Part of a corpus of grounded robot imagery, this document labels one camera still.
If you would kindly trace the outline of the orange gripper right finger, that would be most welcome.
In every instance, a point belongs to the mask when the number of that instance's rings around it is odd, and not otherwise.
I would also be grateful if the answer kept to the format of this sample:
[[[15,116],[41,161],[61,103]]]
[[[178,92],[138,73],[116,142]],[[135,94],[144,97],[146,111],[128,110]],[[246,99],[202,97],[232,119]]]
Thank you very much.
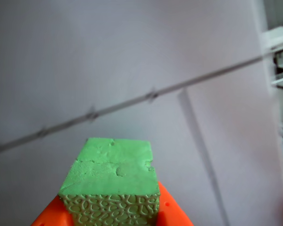
[[[193,226],[193,223],[180,208],[167,189],[158,182],[160,190],[157,226]]]

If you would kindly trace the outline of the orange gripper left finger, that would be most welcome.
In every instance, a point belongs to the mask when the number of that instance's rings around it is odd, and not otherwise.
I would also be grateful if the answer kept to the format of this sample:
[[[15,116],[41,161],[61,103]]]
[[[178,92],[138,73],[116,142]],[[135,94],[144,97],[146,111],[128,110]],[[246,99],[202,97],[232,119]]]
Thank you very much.
[[[73,226],[72,216],[57,195],[31,226]]]

